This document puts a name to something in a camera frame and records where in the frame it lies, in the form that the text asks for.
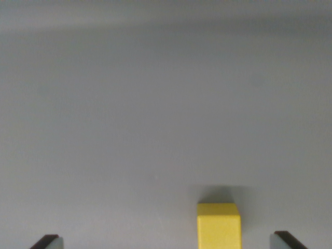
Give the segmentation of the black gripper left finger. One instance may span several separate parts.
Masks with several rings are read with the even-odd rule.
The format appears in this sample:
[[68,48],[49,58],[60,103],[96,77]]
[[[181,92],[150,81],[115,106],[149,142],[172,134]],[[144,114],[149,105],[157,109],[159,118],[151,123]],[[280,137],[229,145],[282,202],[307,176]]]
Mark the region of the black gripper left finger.
[[57,234],[46,234],[30,249],[64,249],[64,240]]

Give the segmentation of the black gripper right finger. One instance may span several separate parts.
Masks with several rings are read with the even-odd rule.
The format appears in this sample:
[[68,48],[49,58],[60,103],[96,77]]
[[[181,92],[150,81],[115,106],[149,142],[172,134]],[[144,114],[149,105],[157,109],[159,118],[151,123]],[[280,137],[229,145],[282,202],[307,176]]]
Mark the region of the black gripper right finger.
[[270,249],[308,249],[288,231],[275,231],[270,235]]

